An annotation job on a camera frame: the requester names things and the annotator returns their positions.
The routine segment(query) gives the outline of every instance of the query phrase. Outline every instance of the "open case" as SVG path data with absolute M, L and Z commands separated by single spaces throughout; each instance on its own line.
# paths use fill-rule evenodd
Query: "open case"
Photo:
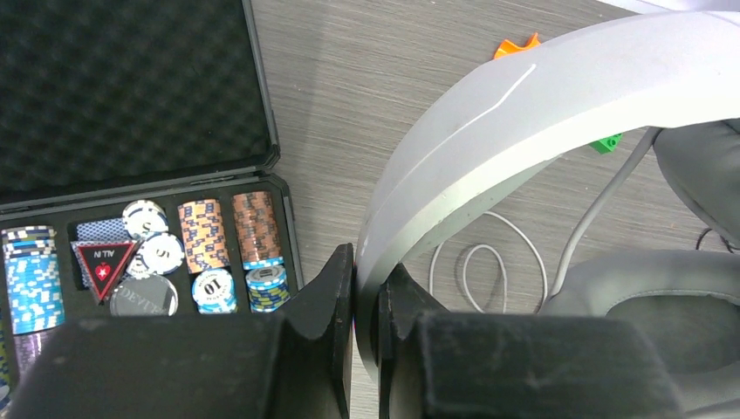
M 77 225 L 218 199 L 240 313 L 250 311 L 231 197 L 271 193 L 291 294 L 303 286 L 287 184 L 270 173 L 278 138 L 248 0 L 0 3 L 0 229 L 57 235 L 66 320 L 110 315 L 81 279 Z M 5 271 L 0 313 L 17 382 Z M 166 277 L 175 315 L 198 313 L 195 274 Z

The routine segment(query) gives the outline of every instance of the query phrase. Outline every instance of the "case lid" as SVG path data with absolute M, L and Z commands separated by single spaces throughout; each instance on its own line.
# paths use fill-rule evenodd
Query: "case lid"
M 0 205 L 278 155 L 249 1 L 0 3 Z

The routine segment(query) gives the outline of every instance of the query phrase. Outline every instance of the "green block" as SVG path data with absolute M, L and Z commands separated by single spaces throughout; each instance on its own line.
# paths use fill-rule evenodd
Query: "green block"
M 601 140 L 594 141 L 591 143 L 591 147 L 599 152 L 600 155 L 611 153 L 617 148 L 617 144 L 620 143 L 622 134 L 612 135 L 611 137 L 602 138 Z

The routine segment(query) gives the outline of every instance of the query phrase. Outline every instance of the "orange object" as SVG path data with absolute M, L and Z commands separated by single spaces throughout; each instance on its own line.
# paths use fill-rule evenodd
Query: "orange object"
M 539 34 L 534 32 L 532 36 L 530 37 L 530 40 L 527 41 L 524 46 L 519 46 L 511 42 L 509 39 L 505 39 L 499 46 L 496 52 L 493 54 L 493 59 L 505 57 L 509 54 L 514 54 L 516 52 L 522 52 L 530 50 L 531 48 L 534 48 L 535 46 L 540 45 L 539 39 L 537 38 Z

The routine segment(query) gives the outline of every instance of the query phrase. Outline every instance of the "wooden surface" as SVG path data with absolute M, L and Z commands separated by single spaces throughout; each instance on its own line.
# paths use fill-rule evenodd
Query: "wooden surface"
M 524 42 L 534 31 L 546 40 L 629 15 L 595 0 L 253 2 L 283 147 L 276 172 L 291 185 L 307 279 L 337 244 L 356 243 L 373 186 L 415 120 L 490 59 L 501 40 Z M 557 105 L 522 111 L 537 118 Z M 572 227 L 640 134 L 628 133 L 609 155 L 590 148 L 572 151 L 495 207 L 529 235 L 549 275 Z M 575 261 L 627 248 L 687 249 L 702 227 L 662 180 L 650 155 L 587 232 Z M 493 245 L 504 258 L 510 311 L 534 310 L 541 293 L 535 260 L 517 235 L 494 219 L 477 220 L 449 241 L 437 266 L 435 296 L 452 310 L 471 310 L 456 278 L 461 251 L 478 243 Z M 407 262 L 425 286 L 430 258 L 427 253 Z M 497 272 L 490 254 L 473 257 L 473 295 L 484 304 L 498 292 L 490 311 L 501 308 Z M 355 349 L 352 418 L 377 417 L 376 395 Z

